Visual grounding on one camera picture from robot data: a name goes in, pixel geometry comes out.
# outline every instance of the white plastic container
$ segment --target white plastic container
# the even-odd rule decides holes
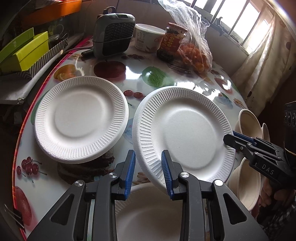
[[[262,138],[262,130],[256,116],[247,109],[239,112],[239,119],[235,124],[234,130],[248,137]]]
[[[136,24],[135,28],[135,47],[147,53],[156,52],[165,35],[165,30],[141,23]]]
[[[263,140],[270,142],[269,131],[265,123],[262,124],[261,130],[262,130]]]
[[[244,158],[228,180],[229,189],[251,211],[256,205],[261,191],[260,173],[251,168],[249,160]]]

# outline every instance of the stack of plates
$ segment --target stack of plates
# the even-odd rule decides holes
[[[42,99],[35,118],[41,149],[63,163],[91,161],[119,140],[128,121],[121,90],[98,77],[65,80]]]

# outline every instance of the plastic bag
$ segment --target plastic bag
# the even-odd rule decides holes
[[[170,13],[176,24],[188,29],[178,53],[185,64],[191,64],[199,73],[208,73],[212,69],[212,53],[205,40],[205,33],[210,26],[193,8],[182,1],[158,0],[160,5]]]

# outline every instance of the orange shelf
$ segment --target orange shelf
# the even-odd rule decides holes
[[[36,25],[48,23],[71,13],[79,12],[82,0],[65,0],[54,3],[24,16],[22,19],[23,29],[28,29]]]

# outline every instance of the glossy table surface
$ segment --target glossy table surface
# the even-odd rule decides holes
[[[84,39],[78,47],[92,46],[92,39]],[[41,98],[61,78],[73,76],[98,76],[116,84],[124,92],[129,104],[129,121],[123,136],[111,150],[114,161],[106,172],[111,172],[117,163],[125,160],[129,149],[133,149],[131,127],[135,111],[144,96],[157,88],[176,85],[204,94],[214,101],[227,117],[232,129],[242,108],[246,108],[244,100],[223,69],[213,62],[213,69],[206,75],[197,75],[190,68],[180,63],[167,64],[160,61],[155,53],[145,53],[134,47],[133,40],[129,48],[122,54],[97,60],[81,59],[81,52],[72,51],[67,54],[49,74],[39,90],[23,123],[18,139],[13,166],[14,207],[29,205],[30,212],[23,214],[25,221],[24,239],[29,236],[37,223],[43,218],[53,204],[70,186],[58,173],[58,163],[51,160],[39,148],[34,136],[34,118]],[[24,159],[31,159],[38,164],[37,175],[26,175],[21,167]],[[136,163],[134,179],[141,169]]]

